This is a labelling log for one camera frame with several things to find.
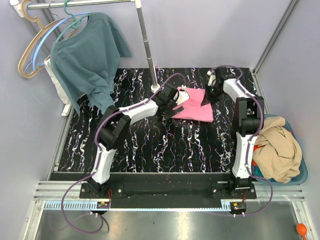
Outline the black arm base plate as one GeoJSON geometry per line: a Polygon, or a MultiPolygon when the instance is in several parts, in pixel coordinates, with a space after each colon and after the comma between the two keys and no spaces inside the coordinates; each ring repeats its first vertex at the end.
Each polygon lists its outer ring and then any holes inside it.
{"type": "Polygon", "coordinates": [[[112,211],[228,211],[230,202],[254,200],[254,193],[232,198],[218,192],[228,183],[228,173],[112,173],[104,192],[87,181],[51,183],[49,201],[110,202],[112,211]]]}

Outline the pink t-shirt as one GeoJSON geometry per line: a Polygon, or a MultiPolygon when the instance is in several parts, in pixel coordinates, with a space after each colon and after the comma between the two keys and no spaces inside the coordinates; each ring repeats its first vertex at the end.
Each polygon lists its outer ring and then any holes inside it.
{"type": "Polygon", "coordinates": [[[205,90],[201,88],[186,88],[189,99],[178,105],[175,110],[183,107],[183,110],[172,116],[173,119],[194,120],[205,123],[214,121],[213,109],[211,103],[202,105],[205,97],[205,90]]]}

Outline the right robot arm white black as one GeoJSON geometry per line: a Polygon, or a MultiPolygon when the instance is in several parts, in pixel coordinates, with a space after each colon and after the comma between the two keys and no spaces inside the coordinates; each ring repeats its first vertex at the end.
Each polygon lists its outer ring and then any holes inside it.
{"type": "Polygon", "coordinates": [[[236,153],[229,180],[218,192],[231,198],[243,198],[255,192],[252,189],[252,156],[258,134],[264,125],[264,98],[248,91],[240,81],[243,71],[221,65],[208,71],[201,105],[214,104],[220,96],[228,95],[234,102],[232,126],[236,134],[236,153]]]}

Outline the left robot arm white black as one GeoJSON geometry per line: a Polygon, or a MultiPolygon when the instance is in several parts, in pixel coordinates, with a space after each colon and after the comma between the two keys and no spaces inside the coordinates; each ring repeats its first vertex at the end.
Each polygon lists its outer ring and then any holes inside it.
{"type": "Polygon", "coordinates": [[[96,158],[90,178],[90,192],[97,198],[108,193],[111,165],[117,149],[124,142],[130,126],[140,120],[159,113],[172,117],[184,108],[182,103],[190,98],[186,86],[176,88],[170,84],[160,87],[150,98],[136,104],[107,108],[95,130],[96,158]]]}

